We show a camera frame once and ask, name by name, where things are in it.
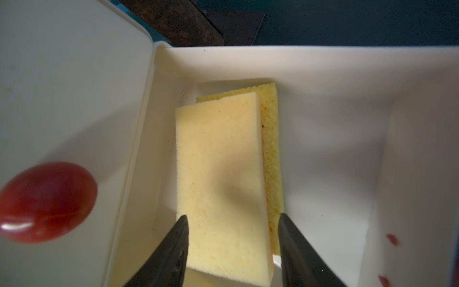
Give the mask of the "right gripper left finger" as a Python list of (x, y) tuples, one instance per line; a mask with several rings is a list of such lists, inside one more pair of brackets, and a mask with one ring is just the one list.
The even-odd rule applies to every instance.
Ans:
[(181, 287), (189, 246), (189, 225), (181, 216), (125, 287)]

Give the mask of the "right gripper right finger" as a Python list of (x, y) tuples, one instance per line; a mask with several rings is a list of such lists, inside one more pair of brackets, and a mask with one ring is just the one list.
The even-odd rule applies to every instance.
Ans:
[(345, 287), (287, 214), (278, 226), (284, 287)]

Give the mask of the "pale yellow foam sponge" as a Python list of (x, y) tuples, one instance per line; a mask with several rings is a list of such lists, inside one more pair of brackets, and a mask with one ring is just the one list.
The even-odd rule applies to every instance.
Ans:
[(177, 214), (188, 218), (187, 266), (267, 287), (274, 272), (255, 93), (176, 109)]

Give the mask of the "red top drawer knob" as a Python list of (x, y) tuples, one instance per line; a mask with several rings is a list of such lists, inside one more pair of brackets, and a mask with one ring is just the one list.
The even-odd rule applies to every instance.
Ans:
[(96, 180), (79, 165), (31, 167), (1, 190), (1, 235), (20, 243), (57, 239), (88, 217), (97, 195)]

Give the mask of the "bright yellow porous sponge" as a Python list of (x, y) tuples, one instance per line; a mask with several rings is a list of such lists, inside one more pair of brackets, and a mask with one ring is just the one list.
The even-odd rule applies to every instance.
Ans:
[(256, 93), (261, 104), (262, 151), (268, 221), (273, 255), (280, 255), (279, 218), (284, 213), (282, 171), (280, 162), (279, 102), (274, 83), (211, 94), (196, 99), (197, 103), (218, 100), (245, 93)]

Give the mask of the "white three-drawer cabinet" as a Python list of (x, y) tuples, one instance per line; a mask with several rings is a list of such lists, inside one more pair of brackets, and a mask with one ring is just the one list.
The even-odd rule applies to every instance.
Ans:
[(1, 239), (4, 287), (105, 287), (154, 45), (109, 1), (1, 2), (1, 184), (49, 161), (86, 168), (96, 204), (45, 243)]

